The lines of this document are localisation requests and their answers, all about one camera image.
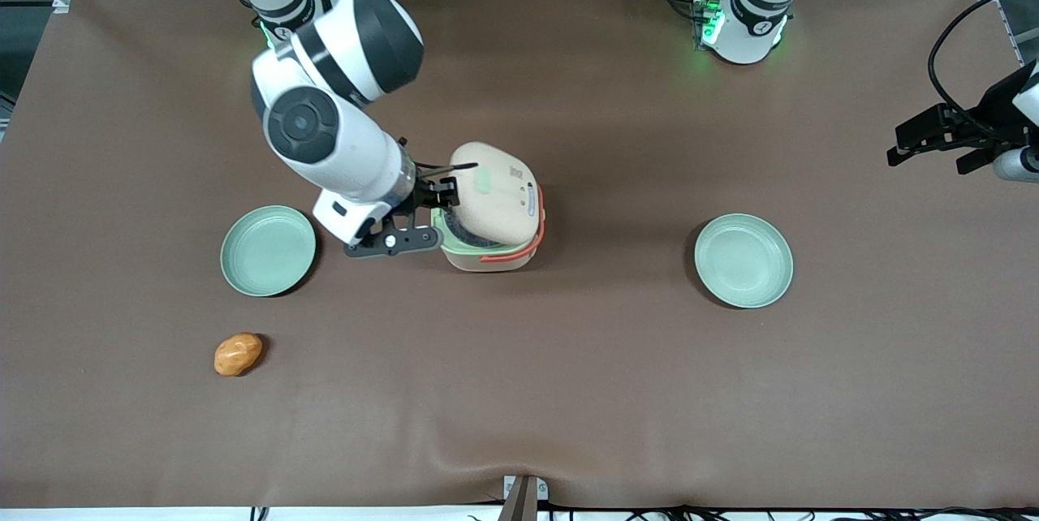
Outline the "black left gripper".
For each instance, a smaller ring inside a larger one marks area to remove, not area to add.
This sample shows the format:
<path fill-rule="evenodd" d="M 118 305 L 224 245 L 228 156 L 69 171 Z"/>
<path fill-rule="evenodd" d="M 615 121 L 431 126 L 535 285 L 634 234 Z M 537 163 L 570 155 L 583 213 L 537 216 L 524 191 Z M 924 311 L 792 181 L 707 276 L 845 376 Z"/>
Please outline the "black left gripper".
<path fill-rule="evenodd" d="M 888 166 L 924 153 L 973 148 L 956 160 L 959 174 L 991 166 L 998 176 L 1038 174 L 1038 67 L 1033 59 L 984 92 L 966 121 L 945 103 L 895 127 Z"/>

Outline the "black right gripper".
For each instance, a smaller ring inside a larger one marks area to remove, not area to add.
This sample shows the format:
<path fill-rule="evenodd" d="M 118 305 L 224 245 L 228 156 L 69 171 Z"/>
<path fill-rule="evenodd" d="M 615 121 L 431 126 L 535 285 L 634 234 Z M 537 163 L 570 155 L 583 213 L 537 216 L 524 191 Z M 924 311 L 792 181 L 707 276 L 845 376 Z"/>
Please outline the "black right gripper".
<path fill-rule="evenodd" d="M 420 208 L 451 211 L 458 206 L 458 185 L 452 174 L 419 174 L 412 194 L 396 208 L 397 217 L 406 222 L 399 229 L 415 229 L 416 211 Z"/>

